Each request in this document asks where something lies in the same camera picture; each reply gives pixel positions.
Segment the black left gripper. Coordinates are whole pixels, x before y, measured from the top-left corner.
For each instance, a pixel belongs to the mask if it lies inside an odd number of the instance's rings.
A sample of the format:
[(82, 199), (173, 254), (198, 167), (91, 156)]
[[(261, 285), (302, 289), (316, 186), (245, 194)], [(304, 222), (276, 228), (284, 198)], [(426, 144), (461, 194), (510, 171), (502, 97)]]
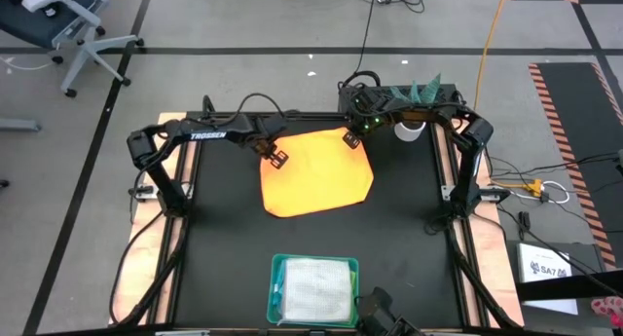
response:
[(280, 114), (255, 119), (257, 133), (252, 141), (252, 148), (257, 154), (271, 154), (270, 165), (280, 169), (288, 161), (289, 156), (283, 151), (275, 151), (275, 141), (286, 129), (286, 119)]

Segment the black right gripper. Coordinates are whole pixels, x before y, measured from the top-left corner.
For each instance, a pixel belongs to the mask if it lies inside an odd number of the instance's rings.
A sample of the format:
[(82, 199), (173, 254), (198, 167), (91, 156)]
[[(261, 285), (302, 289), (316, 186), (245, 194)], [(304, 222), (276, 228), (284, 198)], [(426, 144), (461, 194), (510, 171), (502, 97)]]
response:
[(387, 111), (387, 105), (392, 96), (386, 93), (376, 93), (372, 90), (353, 90), (349, 97), (349, 131), (342, 141), (352, 150), (361, 144), (361, 139), (354, 132), (372, 132), (387, 127), (392, 117)]

